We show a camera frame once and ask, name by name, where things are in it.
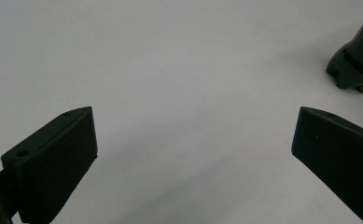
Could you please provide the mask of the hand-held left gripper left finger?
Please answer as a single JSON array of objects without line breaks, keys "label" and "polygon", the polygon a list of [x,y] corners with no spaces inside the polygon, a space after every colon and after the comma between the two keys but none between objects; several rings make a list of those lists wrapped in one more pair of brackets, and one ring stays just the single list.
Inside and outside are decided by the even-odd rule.
[{"label": "hand-held left gripper left finger", "polygon": [[92,108],[62,113],[1,156],[6,214],[49,224],[97,158]]}]

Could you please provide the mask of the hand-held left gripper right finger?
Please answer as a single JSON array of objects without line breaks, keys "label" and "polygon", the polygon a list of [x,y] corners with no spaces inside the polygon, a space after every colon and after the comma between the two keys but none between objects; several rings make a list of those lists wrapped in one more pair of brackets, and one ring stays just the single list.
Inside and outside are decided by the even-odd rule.
[{"label": "hand-held left gripper right finger", "polygon": [[303,106],[291,151],[363,220],[363,128]]}]

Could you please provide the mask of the cola bottle with red label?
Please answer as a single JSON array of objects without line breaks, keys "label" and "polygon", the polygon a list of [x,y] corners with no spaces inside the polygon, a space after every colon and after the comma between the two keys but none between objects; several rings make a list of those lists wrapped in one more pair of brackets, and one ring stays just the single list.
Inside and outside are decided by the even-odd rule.
[{"label": "cola bottle with red label", "polygon": [[332,56],[326,71],[336,78],[338,88],[363,92],[363,25],[354,38]]}]

